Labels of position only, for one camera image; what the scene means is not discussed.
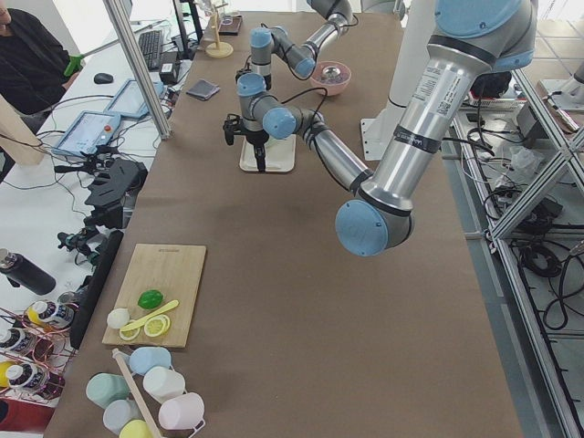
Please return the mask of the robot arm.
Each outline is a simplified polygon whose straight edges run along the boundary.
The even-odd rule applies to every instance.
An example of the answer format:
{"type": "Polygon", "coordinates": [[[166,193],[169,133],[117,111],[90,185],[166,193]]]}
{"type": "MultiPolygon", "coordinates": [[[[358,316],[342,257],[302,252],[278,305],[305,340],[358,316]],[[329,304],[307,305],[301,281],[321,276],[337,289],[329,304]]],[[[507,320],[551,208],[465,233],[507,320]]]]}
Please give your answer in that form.
{"type": "Polygon", "coordinates": [[[258,73],[270,88],[295,90],[298,80],[313,87],[320,62],[351,71],[347,96],[381,99],[387,92],[405,30],[398,18],[352,12],[348,1],[312,1],[311,12],[244,11],[242,35],[235,40],[244,72],[258,73]]]}
{"type": "Polygon", "coordinates": [[[301,137],[331,177],[352,194],[337,213],[339,241],[356,256],[375,256],[403,243],[412,233],[412,194],[440,149],[456,111],[475,80],[489,73],[527,66],[537,27],[534,1],[440,1],[428,63],[376,169],[368,168],[324,122],[317,110],[288,106],[270,93],[271,62],[282,59],[300,79],[315,70],[318,54],[345,35],[353,13],[346,1],[315,1],[325,24],[296,45],[280,27],[250,33],[251,65],[236,79],[240,113],[224,121],[233,143],[244,136],[254,148],[259,171],[266,167],[270,139],[301,137]]]}

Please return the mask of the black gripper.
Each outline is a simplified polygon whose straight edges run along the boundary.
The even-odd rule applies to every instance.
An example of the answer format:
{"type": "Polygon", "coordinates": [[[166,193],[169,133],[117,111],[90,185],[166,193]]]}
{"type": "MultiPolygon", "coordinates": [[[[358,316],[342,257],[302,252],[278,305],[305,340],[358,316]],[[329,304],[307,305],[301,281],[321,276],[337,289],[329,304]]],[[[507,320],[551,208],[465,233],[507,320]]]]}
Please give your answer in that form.
{"type": "Polygon", "coordinates": [[[240,68],[235,73],[235,83],[238,83],[239,79],[249,73],[253,73],[251,68],[240,68]]]}
{"type": "Polygon", "coordinates": [[[223,131],[225,142],[228,146],[235,144],[235,136],[244,136],[245,140],[254,145],[255,162],[258,172],[266,171],[266,149],[269,134],[263,130],[251,130],[245,126],[245,119],[233,113],[228,113],[224,123],[223,131]]]}

